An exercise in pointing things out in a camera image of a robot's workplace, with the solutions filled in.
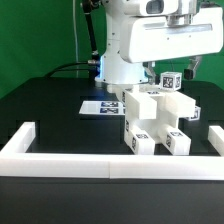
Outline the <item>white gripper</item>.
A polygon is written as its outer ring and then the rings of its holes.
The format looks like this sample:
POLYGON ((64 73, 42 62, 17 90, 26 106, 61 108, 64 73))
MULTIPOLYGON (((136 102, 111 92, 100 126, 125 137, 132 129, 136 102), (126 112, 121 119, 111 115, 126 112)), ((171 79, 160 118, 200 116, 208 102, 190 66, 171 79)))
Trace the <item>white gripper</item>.
POLYGON ((223 9, 197 0, 127 0, 121 25, 120 55, 130 63, 147 62, 151 85, 159 82, 154 62, 188 57, 184 78, 196 76, 202 57, 223 46, 223 9))

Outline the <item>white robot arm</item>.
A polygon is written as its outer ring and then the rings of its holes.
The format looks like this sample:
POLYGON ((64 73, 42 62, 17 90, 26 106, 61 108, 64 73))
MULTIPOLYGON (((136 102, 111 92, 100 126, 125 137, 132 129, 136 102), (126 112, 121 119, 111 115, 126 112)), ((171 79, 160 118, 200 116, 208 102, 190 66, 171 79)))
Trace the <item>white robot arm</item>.
POLYGON ((205 54, 223 47, 224 9, 210 0, 82 0, 96 80, 138 84, 153 80, 156 61, 188 57, 184 77, 191 80, 205 54), (106 14, 106 50, 98 53, 91 12, 106 14))

